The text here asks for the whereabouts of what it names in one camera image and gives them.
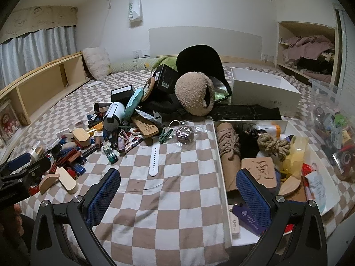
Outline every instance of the fluffy white pillow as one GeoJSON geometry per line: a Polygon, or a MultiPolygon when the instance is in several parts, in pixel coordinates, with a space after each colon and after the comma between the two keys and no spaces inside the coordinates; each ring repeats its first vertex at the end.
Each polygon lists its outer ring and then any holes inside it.
{"type": "Polygon", "coordinates": [[[85,63],[90,71],[90,74],[96,80],[103,80],[109,74],[110,59],[109,54],[105,49],[85,48],[83,50],[85,63]]]}

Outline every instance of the open white box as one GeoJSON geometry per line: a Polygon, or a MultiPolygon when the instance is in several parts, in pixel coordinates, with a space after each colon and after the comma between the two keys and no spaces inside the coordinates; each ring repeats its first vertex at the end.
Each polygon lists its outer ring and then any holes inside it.
{"type": "Polygon", "coordinates": [[[293,117],[301,93],[284,78],[254,70],[232,68],[233,105],[259,104],[279,108],[282,116],[293,117]]]}
{"type": "MultiPolygon", "coordinates": [[[[262,125],[272,125],[272,124],[278,124],[281,128],[281,133],[284,133],[286,135],[295,135],[295,136],[301,136],[301,133],[289,122],[289,121],[259,121],[259,120],[252,120],[252,121],[247,121],[247,120],[242,120],[242,121],[214,121],[214,135],[215,139],[216,138],[216,129],[217,126],[221,123],[224,122],[229,122],[231,123],[234,127],[237,125],[246,125],[250,126],[251,124],[262,124],[262,125]]],[[[233,234],[231,233],[230,229],[230,218],[229,218],[229,211],[228,211],[228,201],[227,201],[227,193],[225,190],[225,185],[224,185],[224,177],[223,177],[223,169],[222,169],[222,164],[221,164],[221,159],[219,156],[219,153],[217,153],[217,175],[218,175],[218,180],[220,183],[220,195],[221,195],[221,204],[222,204],[222,212],[223,212],[223,226],[224,226],[224,239],[225,239],[225,247],[229,248],[231,246],[242,246],[242,245],[250,245],[250,244],[255,244],[258,242],[259,238],[258,236],[254,235],[250,231],[248,231],[246,228],[244,228],[242,225],[240,225],[240,233],[233,234]]],[[[325,213],[327,213],[331,208],[333,208],[339,201],[340,201],[340,196],[338,189],[336,188],[327,168],[323,165],[322,161],[320,158],[317,156],[315,151],[308,145],[306,153],[305,153],[305,161],[304,163],[311,165],[312,163],[315,163],[318,167],[319,173],[322,175],[323,178],[323,183],[325,186],[325,195],[327,197],[327,201],[325,204],[325,209],[321,213],[323,216],[325,213]]],[[[238,201],[236,202],[242,202],[243,199],[240,197],[237,198],[238,201]]]]}

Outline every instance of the beige rope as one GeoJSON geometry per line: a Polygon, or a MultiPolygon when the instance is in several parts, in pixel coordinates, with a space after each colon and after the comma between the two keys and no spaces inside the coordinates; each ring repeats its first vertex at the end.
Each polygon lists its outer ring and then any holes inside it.
{"type": "Polygon", "coordinates": [[[235,133],[233,128],[218,131],[217,144],[221,157],[227,153],[229,153],[229,161],[233,161],[234,154],[237,154],[240,157],[239,135],[235,133]]]}
{"type": "Polygon", "coordinates": [[[290,142],[286,139],[280,141],[268,133],[263,133],[259,136],[258,146],[260,150],[267,153],[277,154],[281,162],[285,160],[287,155],[290,155],[290,142]]]}

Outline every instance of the purple card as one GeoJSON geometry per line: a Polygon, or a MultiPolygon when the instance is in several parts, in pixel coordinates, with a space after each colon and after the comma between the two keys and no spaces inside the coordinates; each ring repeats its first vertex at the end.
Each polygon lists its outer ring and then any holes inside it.
{"type": "Polygon", "coordinates": [[[244,226],[255,235],[261,236],[262,233],[267,229],[260,226],[258,222],[255,221],[249,208],[243,204],[235,204],[232,208],[232,213],[237,216],[239,220],[243,222],[244,226]]]}

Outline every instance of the black box with white top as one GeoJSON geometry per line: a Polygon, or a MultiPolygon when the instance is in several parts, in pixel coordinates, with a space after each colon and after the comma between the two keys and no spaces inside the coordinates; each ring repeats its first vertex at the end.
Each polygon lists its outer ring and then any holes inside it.
{"type": "Polygon", "coordinates": [[[127,106],[131,96],[135,91],[136,89],[132,85],[112,90],[111,102],[121,102],[123,105],[127,106]]]}
{"type": "Polygon", "coordinates": [[[154,88],[166,94],[172,94],[175,90],[176,81],[180,78],[178,72],[169,66],[160,65],[153,73],[152,77],[155,79],[154,88]]]}

